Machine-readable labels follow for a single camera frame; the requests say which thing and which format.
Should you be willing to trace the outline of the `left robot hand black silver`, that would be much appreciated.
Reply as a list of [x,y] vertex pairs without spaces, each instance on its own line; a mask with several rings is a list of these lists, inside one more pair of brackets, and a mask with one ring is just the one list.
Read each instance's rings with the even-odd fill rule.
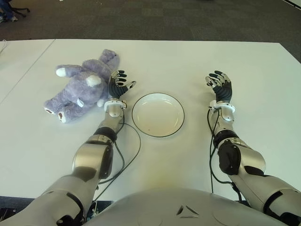
[[129,89],[133,88],[135,84],[136,81],[127,82],[125,71],[118,70],[110,76],[108,91],[112,98],[119,99]]

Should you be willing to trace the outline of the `right robot hand black silver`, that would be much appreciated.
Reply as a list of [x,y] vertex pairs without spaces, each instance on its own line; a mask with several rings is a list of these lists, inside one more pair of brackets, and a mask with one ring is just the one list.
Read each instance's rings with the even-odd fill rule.
[[216,96],[216,102],[230,103],[232,98],[232,84],[227,74],[214,71],[205,78],[206,84],[211,87]]

